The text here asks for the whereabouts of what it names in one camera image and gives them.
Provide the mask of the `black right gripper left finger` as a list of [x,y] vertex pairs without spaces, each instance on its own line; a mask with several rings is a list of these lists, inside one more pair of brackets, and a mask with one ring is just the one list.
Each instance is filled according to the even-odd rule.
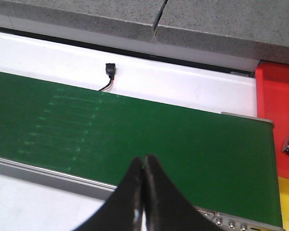
[[132,160],[124,178],[105,203],[77,231],[140,231],[143,171],[140,157]]

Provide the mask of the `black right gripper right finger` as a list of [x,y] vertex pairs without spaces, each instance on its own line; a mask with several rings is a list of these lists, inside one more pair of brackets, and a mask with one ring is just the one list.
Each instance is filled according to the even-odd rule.
[[144,207],[148,231],[220,231],[169,179],[155,155],[144,159]]

